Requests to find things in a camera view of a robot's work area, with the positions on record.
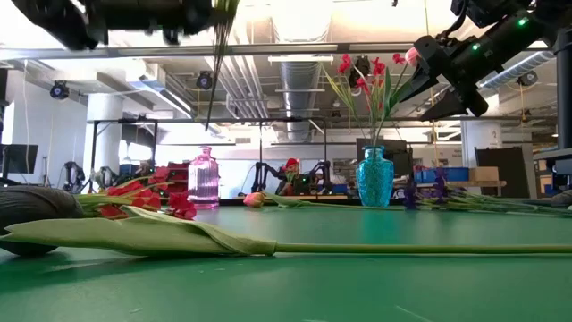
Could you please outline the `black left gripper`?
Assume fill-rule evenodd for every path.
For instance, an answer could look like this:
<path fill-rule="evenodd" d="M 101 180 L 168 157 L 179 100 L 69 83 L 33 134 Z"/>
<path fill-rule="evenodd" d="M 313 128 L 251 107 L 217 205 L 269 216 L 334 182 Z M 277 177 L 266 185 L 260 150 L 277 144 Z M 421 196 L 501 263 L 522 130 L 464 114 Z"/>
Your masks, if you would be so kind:
<path fill-rule="evenodd" d="M 212 0 L 82 0 L 88 34 L 109 44 L 111 30 L 138 30 L 147 35 L 162 31 L 168 45 L 178 36 L 195 35 L 215 23 Z"/>

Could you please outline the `blue glass vase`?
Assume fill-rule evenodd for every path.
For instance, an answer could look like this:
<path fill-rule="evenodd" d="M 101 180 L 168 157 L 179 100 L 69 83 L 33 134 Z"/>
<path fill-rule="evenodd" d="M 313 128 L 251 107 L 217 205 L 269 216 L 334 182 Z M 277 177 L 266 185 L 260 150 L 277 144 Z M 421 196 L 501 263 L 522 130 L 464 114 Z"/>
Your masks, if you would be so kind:
<path fill-rule="evenodd" d="M 385 208 L 391 200 L 394 164 L 383 157 L 384 146 L 365 146 L 365 157 L 357 165 L 357 190 L 365 207 Z"/>

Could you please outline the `wide silver ventilation duct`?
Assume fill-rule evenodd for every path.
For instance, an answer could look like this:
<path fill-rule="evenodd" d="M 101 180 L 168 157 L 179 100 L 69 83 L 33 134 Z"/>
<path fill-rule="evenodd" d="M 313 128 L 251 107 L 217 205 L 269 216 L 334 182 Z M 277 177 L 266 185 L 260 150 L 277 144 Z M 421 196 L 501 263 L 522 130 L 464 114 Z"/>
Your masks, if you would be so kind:
<path fill-rule="evenodd" d="M 318 62 L 281 63 L 284 107 L 289 118 L 309 118 L 315 105 L 321 72 Z"/>

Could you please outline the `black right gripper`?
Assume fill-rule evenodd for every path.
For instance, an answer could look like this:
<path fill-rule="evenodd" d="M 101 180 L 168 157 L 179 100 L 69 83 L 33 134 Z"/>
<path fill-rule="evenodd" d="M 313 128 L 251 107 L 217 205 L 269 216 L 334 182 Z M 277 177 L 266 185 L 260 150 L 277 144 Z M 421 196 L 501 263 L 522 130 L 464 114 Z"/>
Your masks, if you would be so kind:
<path fill-rule="evenodd" d="M 452 88 L 425 111 L 421 121 L 436 121 L 453 115 L 480 116 L 488 103 L 476 83 L 523 51 L 543 34 L 543 25 L 532 13 L 515 13 L 495 24 L 479 38 L 468 38 L 463 47 L 447 56 L 432 36 L 422 36 L 412 47 L 418 52 L 417 67 L 400 95 L 404 102 L 438 83 L 442 74 Z"/>

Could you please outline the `black background frame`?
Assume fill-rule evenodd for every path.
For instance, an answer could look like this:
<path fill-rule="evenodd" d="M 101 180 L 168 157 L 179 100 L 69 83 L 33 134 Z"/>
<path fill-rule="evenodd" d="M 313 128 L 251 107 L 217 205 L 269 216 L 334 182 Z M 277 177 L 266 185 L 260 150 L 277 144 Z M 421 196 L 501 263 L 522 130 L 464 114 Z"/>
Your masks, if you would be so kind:
<path fill-rule="evenodd" d="M 136 118 L 126 118 L 122 117 L 120 119 L 99 119 L 99 120 L 88 120 L 88 124 L 92 124 L 93 128 L 93 137 L 91 143 L 91 159 L 90 159 L 90 170 L 95 170 L 96 165 L 96 155 L 97 155 L 97 136 L 99 135 L 98 127 L 100 123 L 106 123 L 107 125 L 110 124 L 147 124 L 152 123 L 154 125 L 153 134 L 157 135 L 158 124 L 159 123 L 200 123 L 204 124 L 206 131 L 214 131 L 214 123 L 253 123 L 259 129 L 262 129 L 262 126 L 265 123 L 303 123 L 308 122 L 312 123 L 313 121 L 320 121 L 324 124 L 323 131 L 324 131 L 324 161 L 319 162 L 314 168 L 313 172 L 321 169 L 323 171 L 322 179 L 323 179 L 323 187 L 325 189 L 332 189 L 332 182 L 330 180 L 330 162 L 327 160 L 327 127 L 326 127 L 326 120 L 322 117 L 301 117 L 301 116 L 290 116 L 290 117 L 274 117 L 274 118 L 210 118 L 210 119 L 154 119 L 148 118 L 143 116 L 138 116 Z"/>

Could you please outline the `purple flower bunch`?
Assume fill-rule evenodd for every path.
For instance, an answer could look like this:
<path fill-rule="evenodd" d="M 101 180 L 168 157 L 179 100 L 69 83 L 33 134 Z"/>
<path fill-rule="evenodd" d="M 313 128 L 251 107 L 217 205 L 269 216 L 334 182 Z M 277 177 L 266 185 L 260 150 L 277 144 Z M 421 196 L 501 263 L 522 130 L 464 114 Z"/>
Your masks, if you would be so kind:
<path fill-rule="evenodd" d="M 415 182 L 408 182 L 404 190 L 403 204 L 407 210 L 430 208 L 464 212 L 494 212 L 505 214 L 535 214 L 572 217 L 572 209 L 533 204 L 529 201 L 511 201 L 497 197 L 474 194 L 464 188 L 454 188 L 446 181 L 444 170 L 439 168 L 429 191 L 420 192 Z"/>

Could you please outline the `cardboard box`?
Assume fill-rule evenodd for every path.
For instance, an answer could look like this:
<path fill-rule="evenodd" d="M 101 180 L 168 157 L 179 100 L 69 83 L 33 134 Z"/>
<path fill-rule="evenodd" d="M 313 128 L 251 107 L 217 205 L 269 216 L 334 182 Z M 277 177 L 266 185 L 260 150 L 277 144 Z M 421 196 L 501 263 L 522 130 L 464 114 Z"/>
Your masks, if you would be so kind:
<path fill-rule="evenodd" d="M 498 182 L 499 180 L 497 166 L 478 166 L 469 169 L 470 182 Z"/>

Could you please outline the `blue storage bin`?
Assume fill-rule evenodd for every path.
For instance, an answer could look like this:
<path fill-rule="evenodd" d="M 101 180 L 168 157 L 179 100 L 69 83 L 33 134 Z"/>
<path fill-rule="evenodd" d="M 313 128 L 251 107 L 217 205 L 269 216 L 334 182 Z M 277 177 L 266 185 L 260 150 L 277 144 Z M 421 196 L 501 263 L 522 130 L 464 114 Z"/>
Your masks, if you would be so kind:
<path fill-rule="evenodd" d="M 435 183 L 438 176 L 446 182 L 468 182 L 469 169 L 466 167 L 425 168 L 414 173 L 416 183 Z"/>

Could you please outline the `pink tulip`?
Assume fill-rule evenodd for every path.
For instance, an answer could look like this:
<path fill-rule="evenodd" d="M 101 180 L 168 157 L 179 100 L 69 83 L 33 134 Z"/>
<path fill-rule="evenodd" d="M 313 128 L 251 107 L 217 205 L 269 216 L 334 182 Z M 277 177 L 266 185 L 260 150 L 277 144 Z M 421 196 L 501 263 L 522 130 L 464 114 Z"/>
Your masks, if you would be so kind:
<path fill-rule="evenodd" d="M 411 47 L 404 55 L 394 54 L 392 59 L 395 64 L 401 66 L 401 69 L 397 81 L 394 84 L 391 83 L 392 77 L 390 71 L 386 69 L 384 72 L 381 118 L 377 133 L 381 132 L 383 124 L 391 116 L 394 107 L 398 104 L 400 95 L 404 93 L 406 82 L 408 81 L 405 73 L 408 68 L 415 69 L 417 67 L 418 52 L 414 47 Z"/>
<path fill-rule="evenodd" d="M 303 208 L 303 207 L 323 207 L 323 208 L 355 208 L 355 209 L 370 209 L 370 210 L 403 210 L 404 207 L 368 207 L 368 206 L 353 206 L 343 204 L 329 204 L 320 202 L 311 202 L 303 199 L 289 199 L 285 196 L 275 195 L 272 193 L 252 192 L 249 193 L 244 199 L 243 203 L 250 208 L 261 208 L 265 203 L 271 202 L 280 208 Z"/>

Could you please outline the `red flower bunch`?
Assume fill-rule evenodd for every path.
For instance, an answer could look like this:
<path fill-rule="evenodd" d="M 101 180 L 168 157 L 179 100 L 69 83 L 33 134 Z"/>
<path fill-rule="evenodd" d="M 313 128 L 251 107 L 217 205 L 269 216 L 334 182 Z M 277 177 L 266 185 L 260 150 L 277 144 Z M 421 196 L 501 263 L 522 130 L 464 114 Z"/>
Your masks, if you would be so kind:
<path fill-rule="evenodd" d="M 404 55 L 394 54 L 393 62 L 401 68 L 396 82 L 391 68 L 379 57 L 370 60 L 362 55 L 344 54 L 334 75 L 324 69 L 325 78 L 338 100 L 349 110 L 349 118 L 377 146 L 384 122 L 398 104 L 405 89 L 406 71 L 412 64 Z"/>
<path fill-rule="evenodd" d="M 167 188 L 171 170 L 158 167 L 150 175 L 133 178 L 99 193 L 81 194 L 77 197 L 85 217 L 124 219 L 129 215 L 122 207 L 133 206 L 152 212 L 161 212 L 163 202 L 168 208 L 165 213 L 183 220 L 193 220 L 197 210 L 189 200 L 187 192 L 169 192 Z"/>

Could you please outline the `person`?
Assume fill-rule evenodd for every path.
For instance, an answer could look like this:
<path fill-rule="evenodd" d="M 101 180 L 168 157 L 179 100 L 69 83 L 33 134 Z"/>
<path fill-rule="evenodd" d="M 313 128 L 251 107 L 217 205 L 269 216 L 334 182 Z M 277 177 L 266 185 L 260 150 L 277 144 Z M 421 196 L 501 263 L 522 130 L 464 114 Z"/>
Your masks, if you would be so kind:
<path fill-rule="evenodd" d="M 308 178 L 300 172 L 300 165 L 292 166 L 284 170 L 285 180 L 282 181 L 282 187 L 279 190 L 280 195 L 294 196 L 306 193 Z"/>

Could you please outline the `dark screen behind vase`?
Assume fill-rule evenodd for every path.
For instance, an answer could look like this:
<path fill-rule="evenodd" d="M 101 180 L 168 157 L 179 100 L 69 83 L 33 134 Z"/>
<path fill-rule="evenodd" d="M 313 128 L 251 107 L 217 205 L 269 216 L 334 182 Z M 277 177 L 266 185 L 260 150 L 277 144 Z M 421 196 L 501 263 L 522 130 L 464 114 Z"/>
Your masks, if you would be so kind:
<path fill-rule="evenodd" d="M 406 141 L 378 139 L 377 144 L 384 147 L 383 158 L 392 161 L 395 179 L 412 173 L 412 150 Z"/>

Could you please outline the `black table frame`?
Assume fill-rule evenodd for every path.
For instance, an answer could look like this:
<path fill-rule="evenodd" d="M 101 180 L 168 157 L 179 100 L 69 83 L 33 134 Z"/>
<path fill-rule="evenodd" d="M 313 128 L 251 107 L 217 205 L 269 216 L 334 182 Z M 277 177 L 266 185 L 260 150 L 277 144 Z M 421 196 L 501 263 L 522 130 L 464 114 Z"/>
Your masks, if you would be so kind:
<path fill-rule="evenodd" d="M 221 207 L 229 206 L 244 206 L 243 200 L 245 196 L 238 196 L 229 199 L 220 199 L 219 205 Z M 310 201 L 313 203 L 325 203 L 325 204 L 335 204 L 335 205 L 345 205 L 345 206 L 360 206 L 361 201 L 359 199 L 349 199 L 345 195 L 334 195 L 334 196 L 288 196 L 288 199 L 299 199 L 303 201 Z M 535 205 L 535 206 L 549 206 L 551 201 L 549 199 L 503 199 L 503 201 L 516 201 L 520 203 Z"/>

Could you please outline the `black pole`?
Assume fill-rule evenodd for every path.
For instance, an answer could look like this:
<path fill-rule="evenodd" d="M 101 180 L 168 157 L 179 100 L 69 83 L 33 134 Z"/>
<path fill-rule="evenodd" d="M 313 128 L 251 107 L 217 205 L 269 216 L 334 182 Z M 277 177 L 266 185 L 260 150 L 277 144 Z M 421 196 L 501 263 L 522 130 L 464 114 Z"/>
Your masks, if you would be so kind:
<path fill-rule="evenodd" d="M 572 26 L 560 31 L 557 59 L 558 146 L 572 148 Z"/>

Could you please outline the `slim silver ventilation duct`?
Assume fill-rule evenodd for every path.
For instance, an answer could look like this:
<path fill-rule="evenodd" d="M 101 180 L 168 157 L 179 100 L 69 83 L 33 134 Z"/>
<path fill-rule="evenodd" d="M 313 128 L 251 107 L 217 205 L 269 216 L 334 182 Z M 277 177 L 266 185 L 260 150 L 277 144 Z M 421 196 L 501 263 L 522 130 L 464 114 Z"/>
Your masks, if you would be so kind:
<path fill-rule="evenodd" d="M 497 89 L 510 81 L 516 80 L 518 77 L 532 72 L 535 68 L 548 63 L 555 58 L 550 51 L 540 51 L 528 56 L 520 62 L 513 64 L 508 69 L 503 70 L 496 75 L 482 80 L 477 84 L 479 89 Z"/>

